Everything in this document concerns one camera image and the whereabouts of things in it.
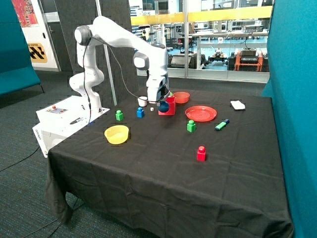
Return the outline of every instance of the yellow bowl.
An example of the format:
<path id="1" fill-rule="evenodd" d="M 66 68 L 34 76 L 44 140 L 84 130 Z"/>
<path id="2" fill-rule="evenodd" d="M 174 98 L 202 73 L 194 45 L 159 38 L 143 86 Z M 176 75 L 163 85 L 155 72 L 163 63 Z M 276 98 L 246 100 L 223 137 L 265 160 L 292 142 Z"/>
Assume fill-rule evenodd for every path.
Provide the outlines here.
<path id="1" fill-rule="evenodd" d="M 113 145 L 121 144 L 128 139 L 129 128 L 124 125 L 115 125 L 105 130 L 105 136 Z"/>

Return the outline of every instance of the teal panel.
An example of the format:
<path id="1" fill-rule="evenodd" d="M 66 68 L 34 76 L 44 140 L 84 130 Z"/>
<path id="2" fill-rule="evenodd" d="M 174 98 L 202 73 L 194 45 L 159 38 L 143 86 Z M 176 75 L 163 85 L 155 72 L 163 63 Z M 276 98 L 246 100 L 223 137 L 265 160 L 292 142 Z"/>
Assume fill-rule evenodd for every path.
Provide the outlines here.
<path id="1" fill-rule="evenodd" d="M 18 91 L 40 84 L 40 80 L 31 66 L 0 73 L 0 95 Z"/>
<path id="2" fill-rule="evenodd" d="M 1 0 L 0 32 L 0 95 L 40 84 L 11 0 Z"/>
<path id="3" fill-rule="evenodd" d="M 316 1 L 276 1 L 268 41 L 273 110 L 295 237 L 317 234 Z"/>
<path id="4" fill-rule="evenodd" d="M 0 24 L 19 22 L 11 0 L 1 0 L 0 6 L 1 6 Z"/>
<path id="5" fill-rule="evenodd" d="M 31 64 L 28 45 L 19 23 L 0 24 L 0 72 L 24 68 Z"/>

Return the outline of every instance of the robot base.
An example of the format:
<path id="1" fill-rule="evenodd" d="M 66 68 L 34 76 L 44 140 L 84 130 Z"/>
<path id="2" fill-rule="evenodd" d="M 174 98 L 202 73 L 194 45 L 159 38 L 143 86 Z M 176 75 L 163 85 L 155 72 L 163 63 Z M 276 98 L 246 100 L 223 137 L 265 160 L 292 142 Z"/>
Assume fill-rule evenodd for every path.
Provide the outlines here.
<path id="1" fill-rule="evenodd" d="M 71 96 L 36 111 L 40 123 L 32 129 L 45 158 L 51 148 L 88 124 L 90 110 L 84 108 L 82 101 L 82 97 Z M 90 122 L 109 110 L 103 108 L 100 113 L 91 116 Z"/>

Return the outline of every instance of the red plate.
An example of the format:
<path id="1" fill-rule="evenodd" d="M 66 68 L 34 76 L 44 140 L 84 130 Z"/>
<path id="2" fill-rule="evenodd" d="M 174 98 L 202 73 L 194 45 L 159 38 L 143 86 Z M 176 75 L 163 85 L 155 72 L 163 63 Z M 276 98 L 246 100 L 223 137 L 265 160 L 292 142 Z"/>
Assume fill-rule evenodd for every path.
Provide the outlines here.
<path id="1" fill-rule="evenodd" d="M 217 111 L 206 106 L 194 106 L 185 111 L 186 116 L 194 121 L 210 121 L 217 116 Z"/>

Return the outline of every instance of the yellow sticker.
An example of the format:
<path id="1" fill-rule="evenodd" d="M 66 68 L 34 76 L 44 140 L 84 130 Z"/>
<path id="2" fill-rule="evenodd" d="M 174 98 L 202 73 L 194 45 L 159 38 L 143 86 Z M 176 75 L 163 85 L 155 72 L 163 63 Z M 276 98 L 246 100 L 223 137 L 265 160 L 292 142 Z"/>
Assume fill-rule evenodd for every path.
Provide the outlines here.
<path id="1" fill-rule="evenodd" d="M 42 44 L 40 43 L 30 43 L 29 52 L 32 63 L 47 63 L 48 58 L 46 57 L 45 50 Z"/>

